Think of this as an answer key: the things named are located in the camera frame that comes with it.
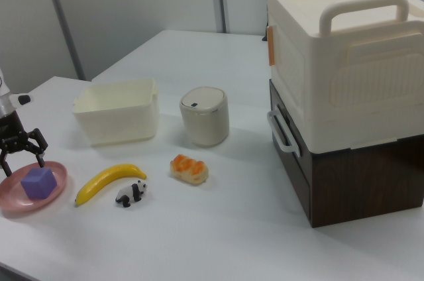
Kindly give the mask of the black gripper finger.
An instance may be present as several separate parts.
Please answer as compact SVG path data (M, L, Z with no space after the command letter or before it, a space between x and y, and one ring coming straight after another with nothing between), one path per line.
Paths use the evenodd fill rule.
M7 152L2 150L0 154L0 165L6 177L9 177L12 174L12 171L6 161L6 157L7 157Z
M36 156L38 165L43 168L45 166L44 153L48 147L44 136L39 129L35 128L27 134L28 140L26 143L26 150L33 153Z

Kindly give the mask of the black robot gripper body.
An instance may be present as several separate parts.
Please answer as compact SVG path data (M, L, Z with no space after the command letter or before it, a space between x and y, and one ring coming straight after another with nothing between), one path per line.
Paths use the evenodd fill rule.
M1 152L12 154L28 146L28 135L16 111L1 118Z

